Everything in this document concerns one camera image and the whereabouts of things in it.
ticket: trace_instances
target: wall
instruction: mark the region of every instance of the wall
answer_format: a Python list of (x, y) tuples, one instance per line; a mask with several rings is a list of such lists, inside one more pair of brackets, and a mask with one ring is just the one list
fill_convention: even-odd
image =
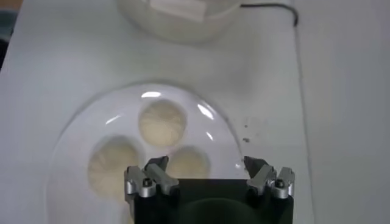
[(390, 1), (294, 4), (316, 223), (390, 223)]

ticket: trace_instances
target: white table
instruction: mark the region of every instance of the white table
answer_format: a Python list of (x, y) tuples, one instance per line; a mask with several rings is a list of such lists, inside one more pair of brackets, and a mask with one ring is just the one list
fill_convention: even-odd
[(212, 42), (167, 43), (111, 0), (26, 0), (0, 73), (0, 223), (44, 223), (52, 151), (77, 110), (129, 83), (187, 86), (220, 108), (243, 153), (296, 173), (295, 223), (313, 223), (291, 14), (242, 10)]

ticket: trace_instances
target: screw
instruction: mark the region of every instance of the screw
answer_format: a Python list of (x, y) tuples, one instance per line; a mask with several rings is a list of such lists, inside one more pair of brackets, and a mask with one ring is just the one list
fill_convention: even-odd
[(285, 182), (283, 182), (283, 180), (281, 180), (281, 179), (277, 179), (277, 180), (275, 181), (275, 187), (277, 187), (277, 188), (283, 188), (283, 187), (285, 187)]
[(150, 186), (152, 185), (152, 183), (153, 183), (153, 181), (152, 181), (149, 177), (145, 178), (145, 179), (142, 181), (142, 185), (143, 185), (144, 187), (150, 187)]

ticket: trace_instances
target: plastic container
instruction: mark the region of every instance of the plastic container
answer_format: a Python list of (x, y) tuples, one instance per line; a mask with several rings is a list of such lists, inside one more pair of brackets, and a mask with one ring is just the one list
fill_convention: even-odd
[(166, 40), (208, 40), (236, 17), (241, 0), (117, 0), (140, 27)]

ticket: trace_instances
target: paper label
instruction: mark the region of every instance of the paper label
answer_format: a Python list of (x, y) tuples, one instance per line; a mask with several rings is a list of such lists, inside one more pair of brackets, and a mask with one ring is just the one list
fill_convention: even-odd
[(206, 3), (197, 0), (150, 0), (153, 9), (170, 15), (203, 22)]

